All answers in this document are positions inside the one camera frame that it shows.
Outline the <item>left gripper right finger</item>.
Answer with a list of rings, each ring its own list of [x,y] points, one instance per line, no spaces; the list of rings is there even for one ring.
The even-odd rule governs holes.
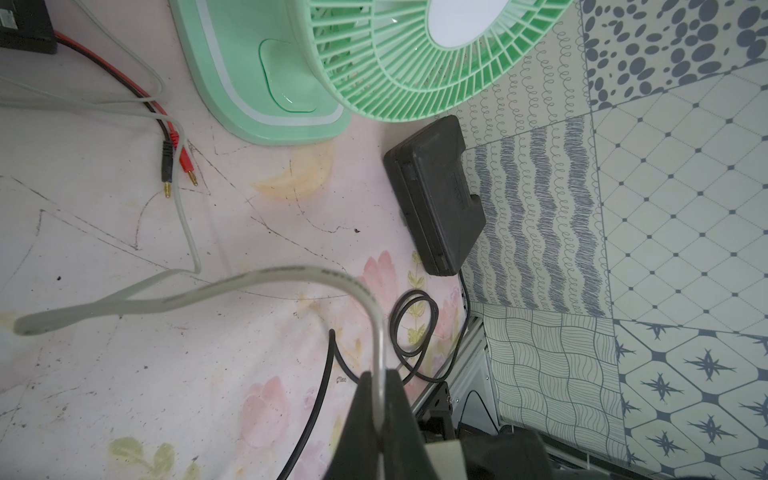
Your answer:
[[[382,479],[437,479],[398,373],[388,370],[385,379]]]

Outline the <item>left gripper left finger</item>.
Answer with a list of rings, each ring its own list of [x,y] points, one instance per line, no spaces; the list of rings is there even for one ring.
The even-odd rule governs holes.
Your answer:
[[[362,374],[324,479],[383,479],[383,458],[373,422],[372,375]]]

